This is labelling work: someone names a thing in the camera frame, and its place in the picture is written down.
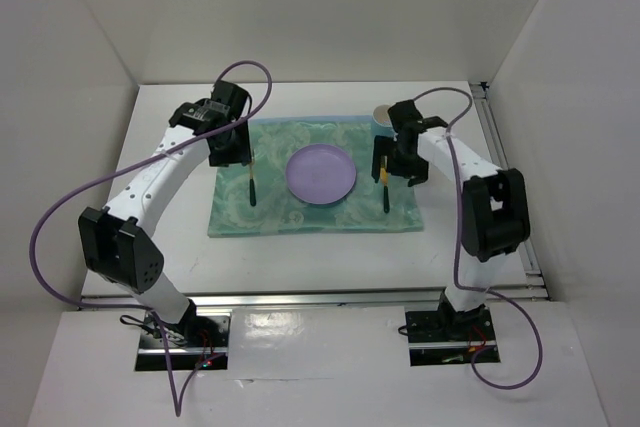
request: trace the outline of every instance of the cup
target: cup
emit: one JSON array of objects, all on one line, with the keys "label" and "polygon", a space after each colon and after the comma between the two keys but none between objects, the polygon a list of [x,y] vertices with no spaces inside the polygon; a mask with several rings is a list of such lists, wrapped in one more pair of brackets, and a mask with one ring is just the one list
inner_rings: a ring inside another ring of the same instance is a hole
[{"label": "cup", "polygon": [[379,105],[373,110],[371,116],[371,134],[375,137],[381,135],[383,137],[393,137],[395,132],[391,126],[389,119],[389,105]]}]

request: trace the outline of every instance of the red wire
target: red wire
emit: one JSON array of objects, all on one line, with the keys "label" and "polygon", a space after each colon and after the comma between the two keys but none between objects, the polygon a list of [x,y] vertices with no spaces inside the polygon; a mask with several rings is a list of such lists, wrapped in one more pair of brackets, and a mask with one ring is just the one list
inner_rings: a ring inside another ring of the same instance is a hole
[{"label": "red wire", "polygon": [[207,340],[209,341],[209,351],[211,352],[211,355],[213,355],[213,342],[211,342],[211,337],[209,337],[209,332],[205,330],[204,335],[207,336]]},{"label": "red wire", "polygon": [[482,330],[480,330],[477,326],[472,326],[474,332],[476,334],[478,334],[480,336],[480,339],[482,340],[482,344],[478,345],[478,346],[471,346],[471,331],[469,331],[469,353],[471,352],[475,352],[476,350],[482,349],[484,346],[487,345],[487,338],[485,337],[484,333],[482,332]]},{"label": "red wire", "polygon": [[205,337],[202,331],[198,332],[198,334],[200,334],[200,337],[202,337],[203,340],[202,353],[200,354],[200,358],[198,359],[198,363],[200,364],[204,361],[204,355],[207,353],[207,345],[209,344],[209,340],[207,339],[207,337]]}]

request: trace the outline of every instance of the green tablecloth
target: green tablecloth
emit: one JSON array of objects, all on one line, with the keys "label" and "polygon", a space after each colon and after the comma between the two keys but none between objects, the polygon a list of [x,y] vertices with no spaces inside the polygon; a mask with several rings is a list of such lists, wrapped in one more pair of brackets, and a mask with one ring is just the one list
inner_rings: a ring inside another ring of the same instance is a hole
[{"label": "green tablecloth", "polygon": [[[252,122],[249,129],[256,157],[253,169],[257,205],[249,204],[248,167],[218,169],[209,236],[422,230],[413,189],[407,187],[405,179],[389,178],[391,211],[385,214],[382,210],[382,184],[371,178],[373,137],[368,118],[337,119]],[[336,204],[307,204],[287,188],[284,172],[289,157],[314,143],[337,145],[349,153],[356,165],[355,187]]]}]

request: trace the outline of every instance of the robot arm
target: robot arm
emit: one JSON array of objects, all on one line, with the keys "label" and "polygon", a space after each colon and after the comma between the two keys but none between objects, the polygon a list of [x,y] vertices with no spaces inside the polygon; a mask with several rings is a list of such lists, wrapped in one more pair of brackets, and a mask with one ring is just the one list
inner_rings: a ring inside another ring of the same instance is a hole
[{"label": "robot arm", "polygon": [[[154,155],[162,155],[195,135],[234,122],[242,115],[247,99],[249,94],[237,85],[217,82],[210,99],[185,103],[176,110]],[[248,164],[251,145],[247,124],[165,154],[165,158],[140,170],[101,210],[86,208],[78,225],[90,270],[155,310],[175,333],[193,338],[198,331],[207,330],[214,340],[217,326],[198,317],[193,301],[166,277],[164,257],[151,240],[173,196],[207,158],[211,166]]]},{"label": "robot arm", "polygon": [[[433,164],[455,182],[447,144],[451,135],[461,174],[464,247],[459,280],[462,285],[488,289],[518,245],[529,237],[529,214],[524,179],[516,169],[501,170],[480,157],[453,134],[439,117],[423,119],[413,101],[389,109],[396,138],[376,137],[372,176],[378,181],[382,158],[387,171],[409,179],[409,185],[428,180]],[[486,294],[461,290],[451,282],[441,299],[447,322],[464,322],[480,311]]]}]

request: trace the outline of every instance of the purple cable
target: purple cable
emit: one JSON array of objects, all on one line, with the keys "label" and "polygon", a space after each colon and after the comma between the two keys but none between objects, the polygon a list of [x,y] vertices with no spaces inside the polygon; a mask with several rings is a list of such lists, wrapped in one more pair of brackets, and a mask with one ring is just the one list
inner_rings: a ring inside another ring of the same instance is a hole
[{"label": "purple cable", "polygon": [[530,384],[531,381],[533,381],[533,379],[535,379],[538,376],[538,373],[540,372],[540,368],[542,367],[542,358],[543,358],[542,339],[540,338],[540,332],[538,331],[538,328],[536,327],[536,324],[531,318],[531,316],[515,300],[510,299],[509,297],[502,295],[500,292],[496,292],[495,290],[492,290],[492,289],[482,289],[480,287],[469,287],[469,286],[462,285],[460,283],[459,271],[460,271],[460,253],[462,249],[462,209],[463,209],[462,187],[460,185],[461,175],[460,175],[460,166],[458,164],[458,155],[456,154],[456,149],[453,145],[453,141],[451,140],[451,129],[460,119],[462,119],[471,110],[471,108],[473,107],[473,98],[464,90],[456,89],[455,87],[437,87],[435,89],[430,89],[430,90],[427,90],[426,92],[423,92],[422,94],[414,97],[413,100],[415,102],[416,100],[421,99],[425,95],[432,94],[434,92],[441,92],[441,91],[458,92],[464,95],[469,100],[469,105],[467,105],[467,107],[456,118],[454,118],[449,123],[449,126],[446,128],[446,139],[447,139],[447,144],[449,145],[449,151],[451,152],[451,160],[453,161],[453,175],[455,177],[455,184],[456,184],[457,225],[456,225],[455,254],[453,258],[453,285],[455,285],[457,289],[466,290],[468,292],[480,292],[480,293],[486,292],[487,294],[491,294],[494,297],[502,299],[505,302],[513,305],[516,309],[520,311],[522,315],[524,315],[525,319],[527,319],[527,322],[529,322],[529,325],[531,325],[533,334],[536,337],[536,344],[538,345],[538,362],[536,363],[536,367],[533,369],[533,372],[529,377],[524,379],[522,382],[518,382],[517,384],[512,384],[512,385],[496,384],[486,379],[485,377],[482,376],[482,374],[480,374],[480,372],[478,372],[476,360],[482,352],[489,349],[490,347],[485,347],[483,349],[477,350],[473,354],[473,356],[471,357],[471,368],[473,369],[473,372],[476,374],[478,379],[480,379],[482,382],[484,382],[488,386],[493,387],[494,389],[516,390],[521,387],[524,387],[525,385]]},{"label": "purple cable", "polygon": [[[235,62],[222,71],[222,73],[218,76],[216,82],[221,80],[231,70],[242,65],[253,65],[254,67],[258,67],[260,70],[264,72],[265,76],[267,77],[267,91],[265,92],[264,97],[262,98],[260,103],[256,106],[256,108],[252,112],[248,112],[247,115],[239,118],[238,120],[236,120],[235,122],[229,125],[225,125],[218,129],[212,130],[211,132],[198,135],[185,142],[182,142],[181,144],[178,144],[175,147],[172,147],[166,150],[162,154],[154,155],[153,157],[149,157],[148,159],[142,160],[129,167],[125,167],[124,169],[118,170],[111,174],[104,175],[98,179],[92,180],[91,182],[87,182],[86,184],[81,185],[77,189],[74,189],[71,192],[69,192],[67,195],[63,196],[60,200],[58,200],[56,203],[54,203],[51,207],[47,209],[47,211],[42,215],[40,220],[36,222],[36,225],[33,228],[33,232],[31,233],[31,239],[29,240],[29,262],[31,264],[31,270],[33,271],[33,275],[36,277],[36,280],[40,283],[40,285],[44,288],[44,290],[46,290],[49,294],[51,294],[53,297],[60,300],[61,302],[65,302],[69,305],[73,305],[80,309],[140,309],[145,311],[150,310],[149,307],[144,305],[139,305],[139,304],[94,304],[91,302],[83,302],[81,300],[75,300],[70,297],[67,297],[66,295],[63,295],[60,292],[56,291],[53,287],[51,287],[51,285],[49,285],[49,283],[47,283],[45,278],[42,276],[42,273],[40,272],[40,267],[38,266],[38,259],[36,256],[38,236],[40,235],[40,231],[42,230],[42,227],[44,227],[44,224],[47,222],[47,220],[49,220],[49,217],[51,217],[56,212],[56,210],[58,210],[62,205],[64,205],[65,203],[67,203],[77,195],[81,194],[82,192],[89,190],[90,188],[95,187],[96,185],[100,185],[104,182],[108,182],[110,180],[126,175],[129,172],[133,172],[134,170],[138,170],[143,167],[146,167],[147,165],[153,164],[154,162],[157,162],[160,159],[164,159],[167,155],[174,154],[195,142],[207,139],[214,135],[221,134],[223,132],[226,132],[227,130],[231,130],[237,127],[238,125],[248,121],[251,117],[253,117],[258,112],[260,112],[262,107],[264,107],[264,105],[269,100],[269,97],[271,96],[271,90],[273,88],[273,79],[271,78],[271,73],[260,62],[256,62],[255,60],[241,60],[241,61]],[[158,317],[158,315],[154,311],[151,311],[151,315],[153,315],[156,323],[158,324],[158,327],[160,329],[160,334],[162,335],[165,360],[167,363],[167,374],[169,376],[169,385],[171,387],[171,395],[173,397],[173,407],[176,412],[176,416],[180,417],[180,413],[182,411],[182,398],[184,396],[184,391],[187,387],[187,384],[189,383],[191,378],[195,375],[197,370],[202,366],[202,364],[199,364],[199,366],[196,366],[196,368],[187,377],[187,380],[182,386],[180,397],[178,397],[176,392],[175,381],[173,379],[173,368],[171,364],[171,355],[169,354],[169,343],[167,340],[167,335],[166,335],[164,326],[162,324],[162,321],[160,321],[160,318]],[[213,357],[210,357],[209,359],[207,359],[207,361],[211,360],[211,358],[215,358],[217,355],[219,354],[216,354]]]}]

